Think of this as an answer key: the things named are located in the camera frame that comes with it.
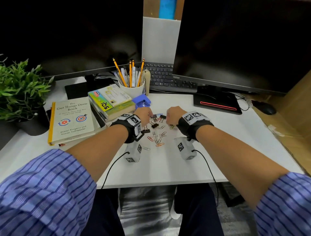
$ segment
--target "blue hole punch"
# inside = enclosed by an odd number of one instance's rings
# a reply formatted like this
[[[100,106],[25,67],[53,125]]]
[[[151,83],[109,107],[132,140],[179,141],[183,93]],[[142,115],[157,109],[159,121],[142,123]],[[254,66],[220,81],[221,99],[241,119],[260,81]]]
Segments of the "blue hole punch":
[[[136,104],[135,109],[137,109],[138,107],[144,107],[144,106],[150,107],[150,104],[151,104],[151,101],[145,94],[142,94],[136,98],[133,98],[132,101]]]

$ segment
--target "the get things done book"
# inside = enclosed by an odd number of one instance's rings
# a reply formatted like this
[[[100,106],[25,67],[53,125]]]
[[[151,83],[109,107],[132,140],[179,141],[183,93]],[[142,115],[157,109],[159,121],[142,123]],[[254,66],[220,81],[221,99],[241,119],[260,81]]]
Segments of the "the get things done book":
[[[53,102],[48,143],[63,144],[96,133],[88,97]]]

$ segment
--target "hand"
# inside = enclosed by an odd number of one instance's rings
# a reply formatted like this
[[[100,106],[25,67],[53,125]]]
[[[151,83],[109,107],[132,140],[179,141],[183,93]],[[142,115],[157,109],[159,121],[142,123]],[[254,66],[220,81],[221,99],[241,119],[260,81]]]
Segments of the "hand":
[[[153,116],[153,113],[150,107],[138,107],[133,113],[139,117],[142,122],[142,127],[149,123],[150,117]]]
[[[178,125],[179,119],[186,113],[180,106],[172,106],[166,112],[166,123],[168,125]]]

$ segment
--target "red light strip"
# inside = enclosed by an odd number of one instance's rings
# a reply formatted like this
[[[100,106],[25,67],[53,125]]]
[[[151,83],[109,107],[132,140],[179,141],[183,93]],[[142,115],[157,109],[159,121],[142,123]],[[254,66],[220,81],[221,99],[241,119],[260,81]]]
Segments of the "red light strip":
[[[234,111],[237,110],[235,107],[222,106],[222,105],[208,103],[208,102],[204,102],[204,101],[201,101],[200,104],[207,105],[207,106],[215,106],[215,107],[224,108],[224,109],[228,109],[228,110],[234,110]]]

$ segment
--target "keyboard key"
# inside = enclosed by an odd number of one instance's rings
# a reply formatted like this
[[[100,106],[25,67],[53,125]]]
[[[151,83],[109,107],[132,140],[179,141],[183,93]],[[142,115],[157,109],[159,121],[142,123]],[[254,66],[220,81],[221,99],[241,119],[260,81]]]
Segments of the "keyboard key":
[[[164,83],[174,83],[174,80],[173,79],[165,79]]]

